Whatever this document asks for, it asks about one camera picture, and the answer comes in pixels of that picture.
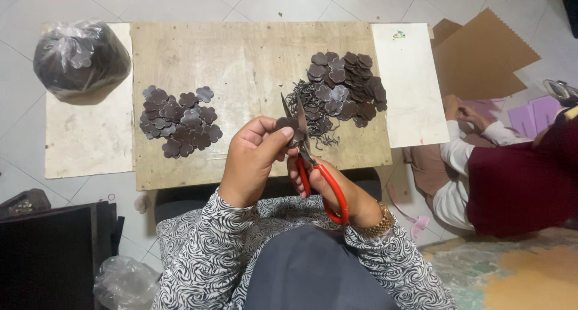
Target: fingernail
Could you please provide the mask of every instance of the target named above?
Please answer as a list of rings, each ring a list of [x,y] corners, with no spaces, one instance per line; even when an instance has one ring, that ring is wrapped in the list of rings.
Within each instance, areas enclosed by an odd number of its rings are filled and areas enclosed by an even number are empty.
[[[293,128],[291,127],[283,127],[281,128],[281,132],[285,137],[293,137]]]

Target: white board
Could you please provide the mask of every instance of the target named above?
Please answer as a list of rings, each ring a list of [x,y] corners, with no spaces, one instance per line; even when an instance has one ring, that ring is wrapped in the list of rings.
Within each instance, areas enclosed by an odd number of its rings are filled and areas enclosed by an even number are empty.
[[[387,92],[390,147],[449,142],[428,25],[371,26],[381,82]],[[405,37],[394,38],[398,31]]]
[[[108,25],[132,59],[130,24]],[[45,177],[133,171],[132,109],[132,68],[124,81],[94,105],[61,102],[47,91]]]

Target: zebra print blouse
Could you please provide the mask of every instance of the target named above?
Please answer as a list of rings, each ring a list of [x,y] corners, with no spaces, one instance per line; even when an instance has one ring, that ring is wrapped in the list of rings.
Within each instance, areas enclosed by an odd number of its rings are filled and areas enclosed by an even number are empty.
[[[319,195],[263,199],[234,208],[217,191],[203,209],[157,225],[164,272],[153,309],[242,309],[259,252],[275,235],[313,224],[342,230],[365,266],[402,309],[458,309],[397,222],[376,239],[332,222]]]

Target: white tile floor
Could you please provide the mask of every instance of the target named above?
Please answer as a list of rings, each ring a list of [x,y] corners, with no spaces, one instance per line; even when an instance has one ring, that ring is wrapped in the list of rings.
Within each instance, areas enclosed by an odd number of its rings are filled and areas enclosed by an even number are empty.
[[[30,188],[44,189],[54,207],[114,196],[119,215],[126,217],[121,253],[161,270],[152,212],[140,215],[132,207],[140,195],[134,189],[134,173],[43,178],[45,90],[31,62],[42,22],[82,18],[108,22],[368,20],[433,26],[442,18],[465,24],[486,7],[543,58],[517,72],[528,89],[496,105],[498,118],[508,124],[509,108],[545,95],[544,78],[578,86],[578,40],[570,33],[561,0],[0,0],[0,201]],[[394,150],[393,156],[394,165],[379,168],[383,185],[394,183],[410,215],[430,215],[415,191],[411,171],[399,161],[400,151]],[[432,220],[418,244],[463,234],[446,229]]]

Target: red scissor handle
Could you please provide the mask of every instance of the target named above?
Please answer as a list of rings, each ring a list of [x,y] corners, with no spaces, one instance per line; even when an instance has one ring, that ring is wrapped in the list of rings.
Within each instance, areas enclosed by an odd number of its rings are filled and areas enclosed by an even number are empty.
[[[305,172],[305,164],[303,163],[303,157],[301,155],[297,157],[297,168],[299,169],[301,182],[303,182],[303,190],[305,190],[307,198],[311,195],[311,186],[309,185],[309,177],[307,177],[307,172]]]
[[[305,172],[305,165],[303,164],[303,158],[299,156],[297,158],[297,168],[299,169],[299,175],[301,177],[301,182],[303,182],[303,189],[305,190],[306,197],[311,195],[311,186],[309,184],[309,178],[307,177],[307,172]],[[335,196],[337,197],[337,202],[339,203],[339,208],[341,209],[341,215],[337,215],[330,207],[325,198],[323,198],[323,207],[327,212],[329,218],[340,225],[345,225],[349,221],[349,210],[347,209],[347,201],[343,195],[343,191],[337,184],[337,181],[329,173],[329,171],[322,164],[317,164],[313,167],[322,173],[323,178],[329,183],[329,187],[333,189]]]

